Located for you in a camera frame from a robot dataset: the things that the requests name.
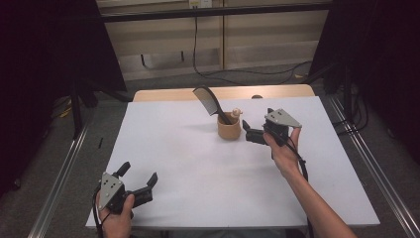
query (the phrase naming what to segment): forearm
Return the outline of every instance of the forearm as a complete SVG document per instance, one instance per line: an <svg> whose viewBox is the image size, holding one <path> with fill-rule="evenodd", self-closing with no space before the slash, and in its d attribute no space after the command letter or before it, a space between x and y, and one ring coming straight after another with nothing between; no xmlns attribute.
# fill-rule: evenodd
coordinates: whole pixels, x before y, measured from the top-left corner
<svg viewBox="0 0 420 238"><path fill-rule="evenodd" d="M301 174L290 176L287 181L320 237L356 237Z"/></svg>

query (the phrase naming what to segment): wrist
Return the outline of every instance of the wrist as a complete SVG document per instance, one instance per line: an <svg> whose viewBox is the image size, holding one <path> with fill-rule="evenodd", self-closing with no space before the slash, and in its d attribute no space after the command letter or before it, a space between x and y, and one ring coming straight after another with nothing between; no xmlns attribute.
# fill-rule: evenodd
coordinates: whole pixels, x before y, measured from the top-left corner
<svg viewBox="0 0 420 238"><path fill-rule="evenodd" d="M287 180L287 182L292 183L296 181L300 181L301 179L304 179L302 173L299 169L291 170L283 174L284 178Z"/></svg>

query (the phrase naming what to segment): power outlet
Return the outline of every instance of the power outlet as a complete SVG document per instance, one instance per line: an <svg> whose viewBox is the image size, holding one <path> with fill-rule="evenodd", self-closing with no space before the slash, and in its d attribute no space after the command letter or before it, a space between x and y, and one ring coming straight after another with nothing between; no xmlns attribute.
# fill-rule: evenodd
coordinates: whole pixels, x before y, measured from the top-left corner
<svg viewBox="0 0 420 238"><path fill-rule="evenodd" d="M212 0L189 0L189 8L211 8Z"/></svg>
<svg viewBox="0 0 420 238"><path fill-rule="evenodd" d="M189 8L200 8L200 0L189 0Z"/></svg>
<svg viewBox="0 0 420 238"><path fill-rule="evenodd" d="M200 8L211 8L212 0L201 0Z"/></svg>

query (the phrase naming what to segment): black curtain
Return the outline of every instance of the black curtain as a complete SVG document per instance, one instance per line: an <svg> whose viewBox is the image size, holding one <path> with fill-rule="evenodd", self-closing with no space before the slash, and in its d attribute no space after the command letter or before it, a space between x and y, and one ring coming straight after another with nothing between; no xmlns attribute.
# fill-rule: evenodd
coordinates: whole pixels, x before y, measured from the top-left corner
<svg viewBox="0 0 420 238"><path fill-rule="evenodd" d="M84 15L100 16L95 0L0 2L0 195L37 151L53 102L74 80L126 90L104 24L61 20Z"/></svg>
<svg viewBox="0 0 420 238"><path fill-rule="evenodd" d="M420 4L365 1L360 7L330 10L310 74L332 62L324 74L334 93L350 72L362 96L420 163Z"/></svg>

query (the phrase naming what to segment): human hand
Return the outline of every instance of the human hand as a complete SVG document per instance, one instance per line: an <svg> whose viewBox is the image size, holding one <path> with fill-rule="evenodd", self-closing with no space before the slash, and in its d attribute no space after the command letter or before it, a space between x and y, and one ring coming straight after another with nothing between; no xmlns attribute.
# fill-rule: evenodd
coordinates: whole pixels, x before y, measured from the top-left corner
<svg viewBox="0 0 420 238"><path fill-rule="evenodd" d="M291 147L295 147L294 149L296 151L300 130L300 128L294 128L291 132L289 140L287 141ZM263 133L263 138L271 147L272 158L274 159L275 165L286 179L291 179L293 176L301 175L297 157L287 146L279 147L274 138L267 132Z"/></svg>
<svg viewBox="0 0 420 238"><path fill-rule="evenodd" d="M99 192L96 195L96 204L99 204ZM107 238L128 238L131 234L131 210L135 198L132 194L127 196L121 214L112 214L108 208L99 210L99 219Z"/></svg>

